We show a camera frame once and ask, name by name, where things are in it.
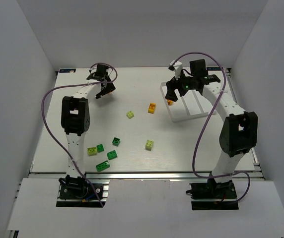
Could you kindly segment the yellow lego brick slope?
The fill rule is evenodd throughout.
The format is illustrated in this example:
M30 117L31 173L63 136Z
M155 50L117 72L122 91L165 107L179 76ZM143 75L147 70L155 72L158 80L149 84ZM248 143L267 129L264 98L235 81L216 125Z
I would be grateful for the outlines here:
M156 108L156 103L150 103L149 108L148 108L148 113L154 114Z

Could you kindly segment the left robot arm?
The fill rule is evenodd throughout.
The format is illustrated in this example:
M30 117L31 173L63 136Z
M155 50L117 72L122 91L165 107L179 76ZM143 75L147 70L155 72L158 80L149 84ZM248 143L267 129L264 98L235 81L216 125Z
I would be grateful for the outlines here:
M109 76L114 69L105 63L96 63L89 69L87 83L72 96L62 99L61 126L68 143L67 175L72 178L86 173L84 165L84 138L90 126L89 103L115 90Z

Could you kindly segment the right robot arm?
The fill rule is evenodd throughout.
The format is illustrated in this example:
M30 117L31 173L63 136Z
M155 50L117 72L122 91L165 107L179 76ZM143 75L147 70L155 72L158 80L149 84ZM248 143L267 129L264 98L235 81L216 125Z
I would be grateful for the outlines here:
M233 100L225 90L226 81L209 74L204 59L190 62L189 76L184 74L179 61L173 61L169 69L174 72L174 77L166 82L165 99L176 102L188 91L195 90L211 103L213 111L222 119L219 135L221 154L209 178L218 185L229 183L241 158L256 146L256 113L247 112Z

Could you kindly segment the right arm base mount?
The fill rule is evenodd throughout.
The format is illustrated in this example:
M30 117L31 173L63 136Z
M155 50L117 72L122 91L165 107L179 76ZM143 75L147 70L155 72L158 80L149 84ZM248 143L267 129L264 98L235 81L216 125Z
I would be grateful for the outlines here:
M233 181L226 183L191 183L186 191L191 196L193 211L238 210L237 194Z

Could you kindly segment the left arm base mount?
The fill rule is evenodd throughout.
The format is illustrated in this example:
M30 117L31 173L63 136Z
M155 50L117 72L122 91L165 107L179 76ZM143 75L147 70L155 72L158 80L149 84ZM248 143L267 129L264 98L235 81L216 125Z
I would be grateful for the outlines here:
M96 195L103 205L106 203L106 195L104 195L106 190L103 183L94 183L92 188L84 178L72 178L69 175L59 178L58 181L60 186L56 207L102 208Z

